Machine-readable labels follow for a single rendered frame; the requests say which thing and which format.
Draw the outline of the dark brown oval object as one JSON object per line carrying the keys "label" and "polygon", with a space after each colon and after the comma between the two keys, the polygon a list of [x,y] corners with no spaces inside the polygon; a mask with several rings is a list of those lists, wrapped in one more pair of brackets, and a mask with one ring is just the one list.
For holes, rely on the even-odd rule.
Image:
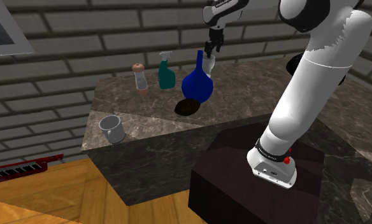
{"label": "dark brown oval object", "polygon": [[181,116],[190,116],[196,113],[201,103],[192,98],[186,98],[177,103],[174,112]]}

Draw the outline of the dark robot stand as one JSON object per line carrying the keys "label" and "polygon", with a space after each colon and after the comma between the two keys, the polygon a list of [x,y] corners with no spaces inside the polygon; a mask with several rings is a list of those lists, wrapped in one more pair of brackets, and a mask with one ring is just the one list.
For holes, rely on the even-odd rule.
{"label": "dark robot stand", "polygon": [[286,190],[254,176],[247,162],[265,126],[221,131],[191,172],[189,208],[208,224],[316,224],[324,153],[300,141],[291,148],[295,185]]}

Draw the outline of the blue long-necked vase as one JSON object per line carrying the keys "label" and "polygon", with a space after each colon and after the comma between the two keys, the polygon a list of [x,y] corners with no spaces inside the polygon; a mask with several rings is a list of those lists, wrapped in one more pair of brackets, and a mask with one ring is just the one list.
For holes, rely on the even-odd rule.
{"label": "blue long-necked vase", "polygon": [[182,80],[182,92],[185,98],[200,103],[207,101],[213,92],[213,81],[203,71],[202,50],[197,51],[196,68]]}

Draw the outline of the framed wall picture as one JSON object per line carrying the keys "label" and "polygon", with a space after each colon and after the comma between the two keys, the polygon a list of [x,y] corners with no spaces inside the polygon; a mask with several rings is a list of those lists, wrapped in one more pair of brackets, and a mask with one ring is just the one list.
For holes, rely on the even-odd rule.
{"label": "framed wall picture", "polygon": [[34,53],[31,44],[0,0],[0,56]]}

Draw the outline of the white cup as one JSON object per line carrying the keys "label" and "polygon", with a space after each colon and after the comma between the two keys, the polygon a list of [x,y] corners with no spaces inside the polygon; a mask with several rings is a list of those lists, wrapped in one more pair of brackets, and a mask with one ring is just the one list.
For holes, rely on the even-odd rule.
{"label": "white cup", "polygon": [[213,69],[214,66],[215,66],[215,56],[210,55],[210,57],[208,57],[207,54],[205,53],[203,55],[202,69],[209,78],[211,77],[211,70]]}

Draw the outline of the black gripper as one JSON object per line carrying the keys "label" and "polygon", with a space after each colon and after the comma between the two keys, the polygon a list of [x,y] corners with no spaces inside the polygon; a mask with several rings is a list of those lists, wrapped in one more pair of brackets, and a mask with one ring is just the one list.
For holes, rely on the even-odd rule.
{"label": "black gripper", "polygon": [[220,52],[221,46],[224,42],[223,29],[209,29],[209,41],[206,41],[204,44],[204,52],[208,58],[211,57],[212,46],[217,46],[217,53]]}

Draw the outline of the red keyboard instrument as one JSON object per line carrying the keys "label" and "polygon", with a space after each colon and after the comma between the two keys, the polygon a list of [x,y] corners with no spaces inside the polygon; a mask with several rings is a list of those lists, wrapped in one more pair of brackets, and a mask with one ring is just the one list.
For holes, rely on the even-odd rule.
{"label": "red keyboard instrument", "polygon": [[48,169],[47,163],[62,160],[63,154],[0,166],[0,182],[29,176]]}

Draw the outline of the teal spray bottle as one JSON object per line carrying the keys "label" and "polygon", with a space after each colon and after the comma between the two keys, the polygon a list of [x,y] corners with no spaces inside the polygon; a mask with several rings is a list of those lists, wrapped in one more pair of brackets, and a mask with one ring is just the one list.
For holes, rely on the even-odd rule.
{"label": "teal spray bottle", "polygon": [[175,87],[176,74],[168,68],[168,60],[171,58],[171,53],[172,51],[166,51],[159,54],[162,58],[158,72],[158,81],[161,89]]}

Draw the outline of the grey mug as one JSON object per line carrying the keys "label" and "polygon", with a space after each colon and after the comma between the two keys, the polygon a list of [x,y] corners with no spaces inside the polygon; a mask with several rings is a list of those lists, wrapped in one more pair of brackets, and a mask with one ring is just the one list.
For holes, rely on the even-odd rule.
{"label": "grey mug", "polygon": [[125,138],[125,131],[119,116],[109,115],[99,122],[99,128],[109,143],[115,144]]}

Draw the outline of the brown-capped glass grinder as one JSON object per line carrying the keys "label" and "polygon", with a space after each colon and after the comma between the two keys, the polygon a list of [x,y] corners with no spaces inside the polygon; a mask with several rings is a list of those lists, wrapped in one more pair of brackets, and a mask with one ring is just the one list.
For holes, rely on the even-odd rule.
{"label": "brown-capped glass grinder", "polygon": [[139,95],[146,95],[148,93],[148,84],[144,75],[145,67],[143,64],[134,64],[132,71],[135,75],[136,91]]}

